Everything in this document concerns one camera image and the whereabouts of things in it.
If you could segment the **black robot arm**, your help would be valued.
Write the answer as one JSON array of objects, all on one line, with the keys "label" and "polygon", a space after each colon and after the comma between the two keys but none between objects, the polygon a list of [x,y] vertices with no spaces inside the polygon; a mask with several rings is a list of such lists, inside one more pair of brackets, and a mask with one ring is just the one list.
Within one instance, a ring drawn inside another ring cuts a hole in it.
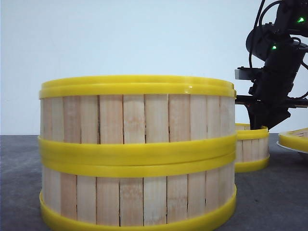
[{"label": "black robot arm", "polygon": [[272,128],[290,117],[289,108],[308,106],[307,94],[289,97],[294,79],[308,52],[300,36],[308,36],[308,2],[277,0],[259,7],[254,28],[246,39],[250,56],[264,61],[262,68],[239,67],[235,78],[250,80],[248,95],[238,95],[249,115],[250,128]]}]

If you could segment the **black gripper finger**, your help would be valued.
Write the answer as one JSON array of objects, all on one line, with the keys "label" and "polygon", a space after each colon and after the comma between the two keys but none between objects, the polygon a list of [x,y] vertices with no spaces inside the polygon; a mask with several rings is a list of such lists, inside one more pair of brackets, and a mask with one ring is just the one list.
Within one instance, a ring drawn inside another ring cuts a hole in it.
[{"label": "black gripper finger", "polygon": [[260,129],[266,117],[265,106],[262,103],[248,103],[245,107],[249,116],[250,129]]},{"label": "black gripper finger", "polygon": [[271,129],[289,117],[289,113],[271,113],[263,121],[263,125]]}]

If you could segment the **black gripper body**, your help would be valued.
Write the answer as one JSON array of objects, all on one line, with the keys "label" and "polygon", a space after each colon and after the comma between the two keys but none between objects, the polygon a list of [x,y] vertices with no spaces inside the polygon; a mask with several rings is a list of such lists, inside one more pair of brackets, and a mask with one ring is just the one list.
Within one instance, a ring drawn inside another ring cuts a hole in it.
[{"label": "black gripper body", "polygon": [[264,66],[261,76],[253,81],[248,95],[237,95],[237,104],[262,103],[266,108],[266,117],[271,113],[289,113],[289,108],[307,108],[307,93],[299,97],[288,96],[300,66],[308,67],[302,60],[282,66],[278,63]]}]

